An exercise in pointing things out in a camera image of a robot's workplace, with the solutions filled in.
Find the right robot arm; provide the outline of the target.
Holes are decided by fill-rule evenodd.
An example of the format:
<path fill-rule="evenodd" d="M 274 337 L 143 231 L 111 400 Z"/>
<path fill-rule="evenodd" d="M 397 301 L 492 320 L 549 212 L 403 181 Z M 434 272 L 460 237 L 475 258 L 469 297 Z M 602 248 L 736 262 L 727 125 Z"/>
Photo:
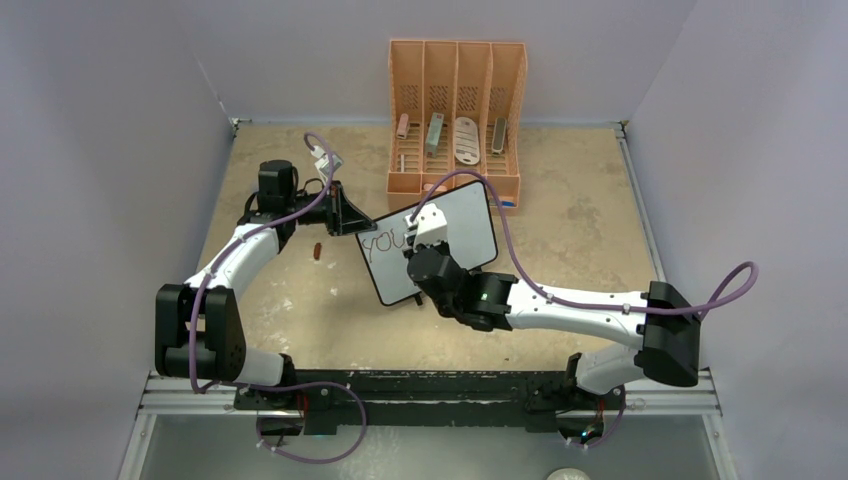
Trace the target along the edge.
<path fill-rule="evenodd" d="M 602 350 L 570 357 L 561 392 L 573 406 L 584 407 L 642 378 L 674 387 L 693 387 L 699 381 L 700 317 L 649 310 L 683 300 L 667 283 L 621 294 L 632 301 L 630 307 L 589 310 L 555 303 L 555 288 L 538 293 L 510 274 L 465 269 L 445 245 L 417 247 L 405 256 L 408 277 L 442 317 L 483 332 L 545 329 L 610 341 Z"/>

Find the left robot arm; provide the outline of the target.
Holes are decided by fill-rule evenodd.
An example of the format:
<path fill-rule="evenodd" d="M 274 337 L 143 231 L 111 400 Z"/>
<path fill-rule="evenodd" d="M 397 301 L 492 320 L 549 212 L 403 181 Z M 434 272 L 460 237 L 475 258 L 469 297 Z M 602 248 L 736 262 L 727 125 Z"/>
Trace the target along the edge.
<path fill-rule="evenodd" d="M 348 200 L 340 181 L 325 182 L 317 193 L 299 188 L 298 181 L 291 162 L 262 163 L 258 190 L 225 247 L 186 281 L 159 289 L 154 353 L 159 374 L 259 386 L 260 397 L 275 409 L 295 402 L 291 359 L 247 345 L 238 300 L 298 226 L 321 224 L 331 236 L 377 227 Z"/>

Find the black framed whiteboard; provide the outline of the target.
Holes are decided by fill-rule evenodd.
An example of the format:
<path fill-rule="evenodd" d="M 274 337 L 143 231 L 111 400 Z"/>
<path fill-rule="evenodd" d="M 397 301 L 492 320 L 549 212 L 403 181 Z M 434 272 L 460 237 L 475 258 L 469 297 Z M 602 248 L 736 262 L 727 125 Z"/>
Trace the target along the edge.
<path fill-rule="evenodd" d="M 416 206 L 395 210 L 376 219 L 376 229 L 358 233 L 356 239 L 379 302 L 391 306 L 420 293 L 407 275 L 406 218 Z M 432 197 L 421 215 L 439 209 L 447 222 L 445 240 L 459 266 L 472 269 L 493 262 L 498 247 L 483 182 L 474 181 Z"/>

